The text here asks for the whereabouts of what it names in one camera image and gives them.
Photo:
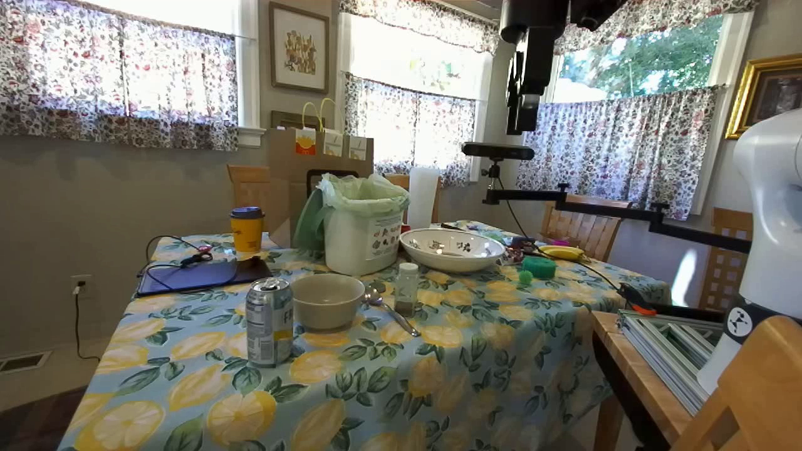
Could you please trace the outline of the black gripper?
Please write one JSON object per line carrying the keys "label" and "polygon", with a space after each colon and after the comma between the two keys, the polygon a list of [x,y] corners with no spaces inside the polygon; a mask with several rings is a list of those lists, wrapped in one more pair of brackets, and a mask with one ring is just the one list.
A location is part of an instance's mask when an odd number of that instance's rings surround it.
{"label": "black gripper", "polygon": [[550,80],[553,45],[567,25],[595,31],[623,0],[500,0],[498,36],[514,45],[505,76],[505,133],[535,128]]}

